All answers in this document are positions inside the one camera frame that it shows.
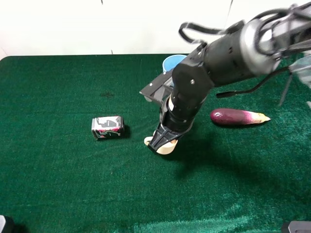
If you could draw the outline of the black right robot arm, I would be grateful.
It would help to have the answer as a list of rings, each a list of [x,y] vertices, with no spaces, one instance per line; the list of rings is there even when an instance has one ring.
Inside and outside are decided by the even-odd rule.
[[[278,74],[283,58],[310,50],[310,32],[309,3],[268,10],[225,30],[181,24],[180,36],[197,48],[141,90],[160,107],[159,125],[145,144],[153,152],[171,153],[212,88]]]

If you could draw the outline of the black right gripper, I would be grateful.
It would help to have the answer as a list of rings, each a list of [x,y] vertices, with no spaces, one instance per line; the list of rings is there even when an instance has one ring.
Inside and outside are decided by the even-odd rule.
[[[207,88],[196,84],[175,85],[162,107],[160,123],[147,146],[152,152],[187,133],[207,97]]]

